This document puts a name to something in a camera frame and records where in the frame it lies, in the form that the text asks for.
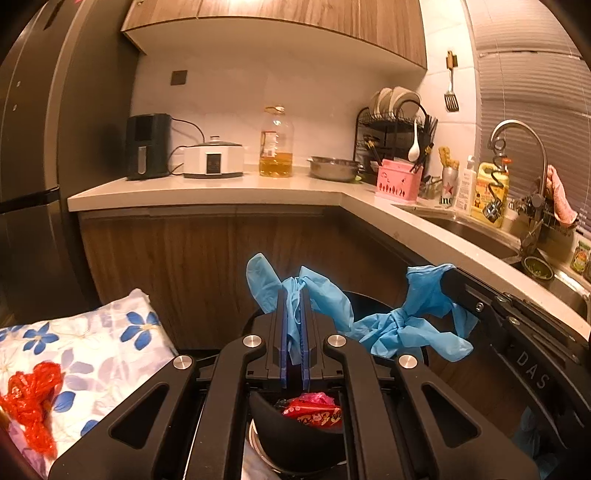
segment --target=cooking oil bottle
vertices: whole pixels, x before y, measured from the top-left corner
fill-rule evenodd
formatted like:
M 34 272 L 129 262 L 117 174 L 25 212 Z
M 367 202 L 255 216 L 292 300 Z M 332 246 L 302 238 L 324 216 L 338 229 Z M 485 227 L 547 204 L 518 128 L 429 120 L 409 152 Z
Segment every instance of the cooking oil bottle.
M 261 131 L 259 174 L 264 177 L 291 177 L 294 128 L 281 105 L 265 108 Z

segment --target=stainless steel pot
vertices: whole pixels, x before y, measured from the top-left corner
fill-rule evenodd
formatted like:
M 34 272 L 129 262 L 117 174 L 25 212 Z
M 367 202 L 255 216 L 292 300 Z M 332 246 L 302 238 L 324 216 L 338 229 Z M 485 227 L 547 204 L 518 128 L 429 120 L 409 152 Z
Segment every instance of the stainless steel pot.
M 357 175 L 358 164 L 354 160 L 312 157 L 308 161 L 312 175 L 323 180 L 351 181 Z

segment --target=white bottle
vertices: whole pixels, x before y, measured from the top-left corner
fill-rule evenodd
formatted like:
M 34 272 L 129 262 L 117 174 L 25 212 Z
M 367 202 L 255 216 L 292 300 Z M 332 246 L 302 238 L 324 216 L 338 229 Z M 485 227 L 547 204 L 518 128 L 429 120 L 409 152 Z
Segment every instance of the white bottle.
M 474 200 L 476 186 L 476 171 L 474 170 L 474 156 L 468 156 L 468 165 L 462 171 L 456 195 L 456 209 L 470 215 L 470 208 Z

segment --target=faucet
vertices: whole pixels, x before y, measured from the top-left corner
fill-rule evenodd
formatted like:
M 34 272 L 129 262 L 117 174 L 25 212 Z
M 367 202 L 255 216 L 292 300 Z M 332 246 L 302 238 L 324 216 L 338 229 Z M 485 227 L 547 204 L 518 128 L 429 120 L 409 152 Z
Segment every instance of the faucet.
M 528 232 L 521 238 L 521 247 L 519 249 L 519 253 L 521 254 L 522 258 L 525 258 L 526 256 L 531 255 L 535 251 L 535 247 L 540 237 L 540 230 L 543 224 L 543 213 L 545 206 L 544 189 L 546 186 L 546 176 L 548 174 L 548 157 L 546 156 L 546 149 L 544 148 L 542 140 L 540 139 L 538 134 L 535 133 L 528 125 L 526 125 L 523 122 L 520 122 L 519 120 L 505 120 L 494 128 L 494 130 L 491 133 L 491 137 L 488 139 L 487 143 L 487 147 L 490 150 L 492 150 L 492 152 L 495 154 L 495 156 L 493 157 L 493 162 L 498 168 L 497 172 L 504 171 L 503 167 L 500 167 L 498 165 L 498 160 L 507 158 L 507 155 L 505 154 L 506 142 L 504 139 L 500 138 L 500 135 L 506 129 L 511 127 L 521 128 L 533 135 L 533 137 L 538 141 L 538 144 L 540 145 L 540 150 L 542 151 L 542 159 L 544 161 L 544 170 L 542 171 L 540 188 L 538 189 L 537 193 L 534 193 L 531 196 L 531 204 L 535 209 L 534 218 L 530 221 Z M 495 172 L 492 172 L 491 176 L 493 180 L 496 182 L 497 186 L 503 186 L 495 178 Z M 503 203 L 492 190 L 490 184 L 488 186 L 488 190 L 492 194 L 493 200 L 482 209 L 482 213 L 490 222 L 494 223 L 502 214 Z

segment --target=pink towel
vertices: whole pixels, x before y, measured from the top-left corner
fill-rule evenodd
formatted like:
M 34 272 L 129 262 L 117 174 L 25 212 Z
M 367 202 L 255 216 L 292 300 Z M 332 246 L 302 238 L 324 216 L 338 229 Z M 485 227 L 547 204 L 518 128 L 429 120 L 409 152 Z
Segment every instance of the pink towel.
M 563 227 L 569 227 L 577 218 L 577 213 L 570 207 L 566 199 L 564 186 L 560 181 L 558 172 L 552 165 L 548 165 L 546 175 L 546 195 L 554 199 L 554 216 Z

